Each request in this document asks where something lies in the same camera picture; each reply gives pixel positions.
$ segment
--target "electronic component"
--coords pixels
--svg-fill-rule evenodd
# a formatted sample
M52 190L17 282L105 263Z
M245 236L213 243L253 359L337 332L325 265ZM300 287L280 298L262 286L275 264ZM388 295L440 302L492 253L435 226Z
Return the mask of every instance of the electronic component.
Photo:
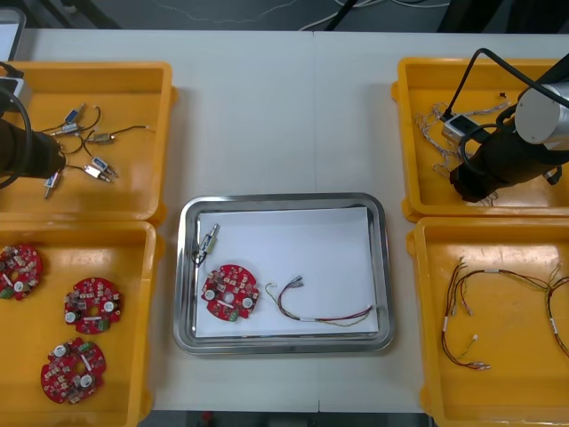
M217 243L217 234L219 232L220 225L214 224L212 231L205 235L204 241L199 247L199 252L194 252L192 254L192 261L198 267L205 261L205 257L213 251L213 247Z
M207 309L216 318L235 322L238 318L249 318L257 301L259 290L255 277L243 267L234 264L222 265L207 275L202 299Z
M0 254L0 299L19 301L40 283L44 266L30 245L7 246Z
M115 135L111 133L96 133L89 138L87 142L93 142L100 145L112 144L115 142Z
M102 158L93 157L91 159L91 163L95 165L98 169L100 169L101 172L107 173L111 176L114 176L115 178L118 178L118 173L116 173L115 170Z
M81 104L79 106L78 109L72 109L71 111L69 111L69 114L65 117L65 123L67 123L68 125L71 123L75 123L79 117L81 116L81 113L83 112L83 109L85 108L85 104Z
M44 184L44 186L47 187L44 198L48 198L50 196L52 191L55 190L55 187L57 187L57 184L60 183L60 179L61 179L61 172L56 172L47 179L47 181Z
M103 385L107 362L99 346L81 338L58 345L42 367L45 396L55 403L72 405L90 397Z
M121 318L121 294L105 278L85 278L65 297L65 321L80 334L100 334Z
M83 127L77 123L68 123L61 127L59 131L50 133L51 136L67 135L69 133L78 133L83 130Z
M104 182L112 182L111 179L105 173L103 173L100 169L97 169L96 167L93 167L91 165L84 166L83 171L97 180L101 180Z

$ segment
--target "wire harness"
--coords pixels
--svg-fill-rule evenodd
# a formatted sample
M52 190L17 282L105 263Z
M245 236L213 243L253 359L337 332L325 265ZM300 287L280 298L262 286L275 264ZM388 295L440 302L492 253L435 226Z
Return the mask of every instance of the wire harness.
M569 276L562 277L556 282L553 281L561 268L559 264L551 272L551 274L549 275L549 280L547 281L541 278L526 276L524 274L520 274L512 270L496 269L496 268L477 269L461 275L461 272L464 271L466 268L467 268L467 263L465 263L463 259L460 258L458 264L453 270L453 274L451 275L449 286L446 291L446 305L445 305L445 315L443 317L443 326L441 331L441 343L443 345L443 351L445 352L449 360L451 360L455 365L459 367L466 367L468 369L473 369L477 371L491 368L491 365L486 362L482 361L468 362L462 360L462 358L464 358L466 354L469 352L472 345L478 340L477 334L475 334L472 337L466 350L458 357L454 356L451 353L448 347L448 343L446 341L449 319L455 316L457 311L457 305L462 305L463 309L468 313L469 316L474 315L474 311L470 308L466 300L467 286L468 286L468 280L470 278L480 274L500 274L506 278L516 280L520 284L528 286L529 288L535 291L543 292L545 294L546 314L548 316L549 323L551 324L551 329L555 337L556 343L559 346L559 348L563 351L563 353L569 358L569 349L565 346L565 344L561 340L561 337L559 336L557 325L555 323L555 320L553 319L553 314L551 312L551 297L553 293L556 290L558 290L559 287L569 282Z

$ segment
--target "stainless steel tray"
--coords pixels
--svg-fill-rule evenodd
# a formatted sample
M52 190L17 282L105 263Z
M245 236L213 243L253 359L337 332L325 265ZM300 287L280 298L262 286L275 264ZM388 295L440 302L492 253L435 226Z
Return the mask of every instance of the stainless steel tray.
M367 209L378 332L196 337L198 302L196 284L199 279L199 269L191 261L190 254L199 247L200 214L352 207ZM177 262L173 333L178 346L188 353L202 355L370 351L386 347L393 338L395 325L389 281L385 214L380 202L368 194L321 193L195 198L188 202L181 212Z

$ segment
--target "yellow plastic tray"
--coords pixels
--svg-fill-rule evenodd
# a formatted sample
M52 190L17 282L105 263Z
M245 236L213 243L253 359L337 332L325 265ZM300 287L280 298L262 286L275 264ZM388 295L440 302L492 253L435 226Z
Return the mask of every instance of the yellow plastic tray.
M99 131L114 132L131 125L149 125L116 136L114 144L90 144L94 156L111 164L120 178L113 184L81 171L66 169L59 187L44 200L44 180L21 178L0 194L0 222L164 220L162 187L172 104L172 71L163 62L14 62L25 72L32 90L28 113L34 130L59 125L82 103L80 124L102 110ZM21 117L5 117L23 126ZM66 151L77 137L58 137ZM68 157L71 165L90 163L84 151Z
M492 369L458 367L441 344L448 283L461 256L469 270L503 268L545 280L562 262L565 276L569 219L424 218L407 250L421 306L425 412L440 427L569 425L569 359L555 343L543 293L499 275L474 277L468 287L474 315L457 306L448 343L458 356L478 334L465 359ZM568 342L569 286L555 292L552 310Z
M25 301L0 300L0 427L135 427L151 407L146 376L158 257L154 228L147 222L0 222L2 246L21 242L36 246L44 275ZM104 334L78 334L63 319L63 297L77 281L93 276L116 284L124 296L123 314ZM58 405L44 395L41 368L56 345L76 336L103 350L105 384L77 405Z
M428 113L436 102L448 103L454 95L469 60L405 58L399 62L398 81L392 86L397 101L399 128L405 167L406 199L403 212L410 221L423 216L569 216L569 180L550 186L541 178L498 190L493 206L470 204L461 200L447 178L433 171L442 158L414 123L417 114ZM553 60L509 60L529 77L537 78L550 68ZM456 102L456 112L488 109L500 104L500 92L512 102L525 89L524 84L488 60L478 60ZM497 114L476 116L478 123L493 123ZM430 135L445 145L442 123ZM468 145L469 151L477 148Z

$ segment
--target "capacitor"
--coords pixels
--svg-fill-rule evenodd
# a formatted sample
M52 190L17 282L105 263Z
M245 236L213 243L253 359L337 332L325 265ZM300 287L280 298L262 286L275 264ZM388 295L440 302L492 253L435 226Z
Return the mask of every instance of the capacitor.
M116 308L116 304L112 301L107 301L103 304L103 309L107 313L112 313L113 311L115 311L115 308Z
M205 291L204 296L207 301L211 301L213 298L215 298L215 292L212 289L208 289Z
M14 291L27 292L29 291L29 284L18 280L16 283L14 283Z
M243 299L243 307L246 309L250 309L252 307L252 299L251 298L244 298Z
M81 318L79 311L68 311L65 313L65 321L67 323L75 323Z
M63 356L65 356L68 352L68 346L65 344L62 345L58 345L55 350L53 351L53 355L56 358L62 358Z
M86 389L87 387L91 387L92 383L93 383L93 378L91 375L83 375L81 377L81 381L79 382L81 384L81 387L83 387L84 389Z

